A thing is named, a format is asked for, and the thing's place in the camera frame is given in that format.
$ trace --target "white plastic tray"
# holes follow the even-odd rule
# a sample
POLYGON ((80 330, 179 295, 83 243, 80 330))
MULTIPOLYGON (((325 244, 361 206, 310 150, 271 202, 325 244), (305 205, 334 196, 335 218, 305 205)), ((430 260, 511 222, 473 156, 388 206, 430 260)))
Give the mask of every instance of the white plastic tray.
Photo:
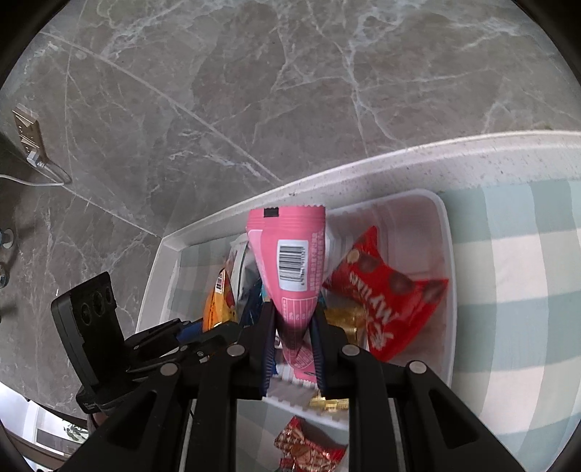
MULTIPOLYGON (((327 212, 327 266, 330 273, 369 227, 379 230, 384 261, 412 279, 448 278, 446 297, 392 363, 421 360, 449 386, 456 348, 456 277, 450 225, 442 200, 427 190, 411 190, 327 212)), ((325 294, 329 306, 344 301, 325 294)), ((348 412, 327 413, 309 408, 314 393, 309 382, 272 379, 265 401, 318 423, 348 429, 348 412)))

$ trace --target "silver rivet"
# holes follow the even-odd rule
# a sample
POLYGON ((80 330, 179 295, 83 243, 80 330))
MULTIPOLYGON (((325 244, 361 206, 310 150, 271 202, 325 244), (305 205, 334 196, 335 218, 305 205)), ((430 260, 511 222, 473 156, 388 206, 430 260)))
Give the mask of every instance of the silver rivet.
POLYGON ((346 344, 341 350, 346 356, 356 356, 360 352, 360 349, 355 344, 346 344))
POLYGON ((244 346, 242 344, 232 344, 231 346, 228 347, 228 349, 226 349, 226 352, 228 353, 229 356, 238 357, 242 356, 245 350, 246 349, 244 349, 244 346))
POLYGON ((178 371, 178 366, 176 366, 173 362, 168 362, 167 364, 162 365, 159 371, 163 376, 171 377, 178 371))
POLYGON ((415 360, 413 362, 410 362, 410 370, 414 374, 424 374, 427 371, 427 369, 428 368, 426 367, 426 364, 424 364, 420 360, 415 360))

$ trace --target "red candy wrapper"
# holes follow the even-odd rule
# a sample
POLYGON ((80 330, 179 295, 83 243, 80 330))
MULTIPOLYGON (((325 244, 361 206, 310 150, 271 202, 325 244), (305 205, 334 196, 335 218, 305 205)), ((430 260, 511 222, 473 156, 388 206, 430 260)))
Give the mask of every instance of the red candy wrapper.
POLYGON ((377 227, 353 245, 323 287, 367 308, 370 352, 387 362, 424 327, 442 300, 448 279, 413 281, 389 267, 377 250, 377 227))
POLYGON ((281 460, 281 470, 289 469, 289 460, 292 459, 297 472, 333 472, 343 459, 347 446, 333 444, 324 447, 306 438, 303 424, 297 416, 286 425, 274 440, 274 445, 284 453, 281 460))

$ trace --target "electrical outlet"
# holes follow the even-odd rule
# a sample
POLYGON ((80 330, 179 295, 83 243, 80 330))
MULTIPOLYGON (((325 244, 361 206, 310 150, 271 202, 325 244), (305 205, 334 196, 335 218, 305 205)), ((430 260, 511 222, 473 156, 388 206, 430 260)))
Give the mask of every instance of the electrical outlet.
POLYGON ((40 134, 40 125, 38 120, 30 116, 29 113, 23 110, 21 105, 12 110, 16 128, 18 129, 18 136, 22 147, 26 154, 36 151, 41 160, 46 159, 46 151, 42 143, 42 135, 40 134))

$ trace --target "pink wrapper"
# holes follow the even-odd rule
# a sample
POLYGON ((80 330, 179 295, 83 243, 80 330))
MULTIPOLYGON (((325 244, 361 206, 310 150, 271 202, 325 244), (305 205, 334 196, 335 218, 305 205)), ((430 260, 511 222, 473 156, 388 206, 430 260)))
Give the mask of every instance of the pink wrapper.
POLYGON ((246 232, 262 282, 281 314, 278 332, 295 377, 315 381, 303 337, 317 306, 325 259, 325 207, 251 210, 246 232))

